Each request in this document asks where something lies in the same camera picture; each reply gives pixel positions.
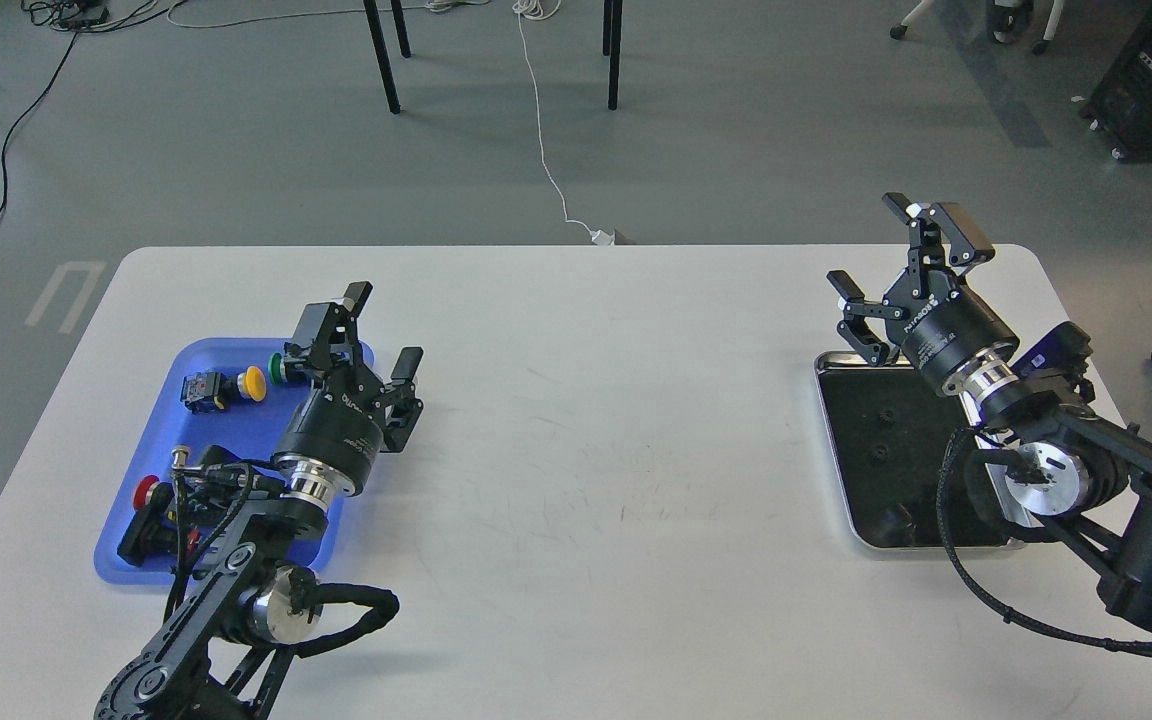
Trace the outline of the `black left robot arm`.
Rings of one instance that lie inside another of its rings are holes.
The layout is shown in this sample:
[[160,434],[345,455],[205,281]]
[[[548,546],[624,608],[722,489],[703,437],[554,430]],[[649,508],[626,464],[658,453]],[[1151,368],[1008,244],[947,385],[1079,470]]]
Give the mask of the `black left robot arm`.
[[308,384],[270,458],[218,446],[200,462],[173,452],[168,479],[143,497],[127,547],[150,547],[152,521],[175,530],[175,579],[162,626],[109,680],[97,719],[265,719],[296,659],[321,655],[387,626],[388,589],[321,583],[289,558],[328,526],[329,503],[364,488],[379,454],[397,454],[422,414],[420,347],[406,347],[389,381],[365,361],[358,314],[371,283],[305,306],[270,363]]

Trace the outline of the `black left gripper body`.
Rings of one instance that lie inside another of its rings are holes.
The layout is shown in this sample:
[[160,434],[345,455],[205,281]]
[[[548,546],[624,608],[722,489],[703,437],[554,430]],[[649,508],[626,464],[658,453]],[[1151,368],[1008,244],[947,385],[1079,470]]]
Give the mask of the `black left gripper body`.
[[347,355],[333,354],[332,361],[329,370],[314,372],[306,400],[271,454],[291,497],[358,495],[381,448],[384,416],[364,393],[380,388],[378,378]]

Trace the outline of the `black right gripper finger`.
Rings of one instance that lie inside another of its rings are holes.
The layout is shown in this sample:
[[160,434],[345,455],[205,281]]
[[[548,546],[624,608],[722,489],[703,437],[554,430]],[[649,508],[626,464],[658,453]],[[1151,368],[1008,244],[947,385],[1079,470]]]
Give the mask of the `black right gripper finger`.
[[909,227],[908,268],[916,291],[929,291],[929,272],[972,270],[996,256],[986,233],[957,202],[910,200],[904,194],[882,195],[882,204]]
[[882,319],[884,323],[900,323],[902,306],[865,300],[864,291],[861,291],[861,287],[846,270],[832,270],[826,279],[842,301],[842,320],[838,323],[840,336],[870,365],[890,365],[896,351],[890,343],[878,338],[867,323],[873,318]]

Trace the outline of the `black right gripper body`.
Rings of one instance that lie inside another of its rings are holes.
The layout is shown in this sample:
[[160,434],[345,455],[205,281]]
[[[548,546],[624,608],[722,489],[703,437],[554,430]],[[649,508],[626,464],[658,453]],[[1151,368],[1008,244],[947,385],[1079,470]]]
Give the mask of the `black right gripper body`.
[[927,290],[914,295],[915,275],[901,275],[888,288],[892,306],[904,310],[888,323],[888,338],[899,346],[937,395],[950,396],[948,382],[961,365],[984,350],[1009,361],[1020,338],[952,270],[925,270]]

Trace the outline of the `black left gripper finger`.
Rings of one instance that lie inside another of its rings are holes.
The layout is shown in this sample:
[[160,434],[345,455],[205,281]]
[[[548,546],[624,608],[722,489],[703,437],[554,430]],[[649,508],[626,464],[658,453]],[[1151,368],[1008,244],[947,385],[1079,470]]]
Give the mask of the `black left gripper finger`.
[[357,319],[371,291],[370,282],[353,282],[339,300],[308,304],[285,342],[283,354],[306,354],[306,373],[316,378],[338,366],[366,366]]
[[422,400],[416,396],[416,374],[419,369],[420,347],[403,347],[397,355],[391,381],[385,382],[376,400],[378,423],[381,425],[381,450],[399,454],[404,450],[422,414]]

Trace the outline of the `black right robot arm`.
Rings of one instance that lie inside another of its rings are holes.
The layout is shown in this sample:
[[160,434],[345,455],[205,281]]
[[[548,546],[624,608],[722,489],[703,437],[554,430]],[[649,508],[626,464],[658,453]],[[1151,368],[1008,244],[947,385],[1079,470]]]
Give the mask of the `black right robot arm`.
[[1018,356],[1018,336],[968,285],[970,270],[995,258],[963,206],[887,192],[882,204],[905,223],[905,268],[867,300],[844,270],[828,282],[840,301],[838,334],[870,366],[899,359],[941,397],[964,397],[977,420],[952,433],[934,488],[934,518],[948,561],[965,588],[1005,623],[1049,638],[1152,659],[1151,641],[1117,641],[1043,623],[992,596],[964,568],[948,526],[952,479],[972,465],[1005,469],[1007,493],[1036,520],[1005,511],[980,520],[1018,541],[1059,541],[1097,575],[1108,614],[1152,634],[1152,442],[1092,409],[1091,338],[1061,323]]

